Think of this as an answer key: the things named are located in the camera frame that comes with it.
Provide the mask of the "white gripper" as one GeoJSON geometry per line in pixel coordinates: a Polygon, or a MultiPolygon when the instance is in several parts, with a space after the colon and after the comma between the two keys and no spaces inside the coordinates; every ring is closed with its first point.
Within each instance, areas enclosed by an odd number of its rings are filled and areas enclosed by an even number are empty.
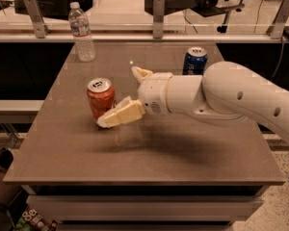
{"type": "Polygon", "coordinates": [[[133,122],[141,119],[145,112],[151,115],[168,115],[170,113],[166,97],[167,86],[172,74],[169,72],[153,73],[151,70],[138,66],[132,66],[131,70],[140,83],[138,88],[140,100],[133,100],[130,96],[122,99],[115,108],[97,120],[100,127],[110,128],[133,122]]]}

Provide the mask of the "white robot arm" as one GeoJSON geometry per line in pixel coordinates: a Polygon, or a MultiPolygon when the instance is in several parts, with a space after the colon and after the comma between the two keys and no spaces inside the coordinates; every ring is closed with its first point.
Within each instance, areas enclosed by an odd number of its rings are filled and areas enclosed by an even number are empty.
{"type": "Polygon", "coordinates": [[[130,123],[144,114],[183,114],[212,125],[251,118],[289,143],[289,91],[242,65],[217,62],[201,75],[131,70],[140,83],[138,98],[121,100],[98,118],[99,126],[130,123]]]}

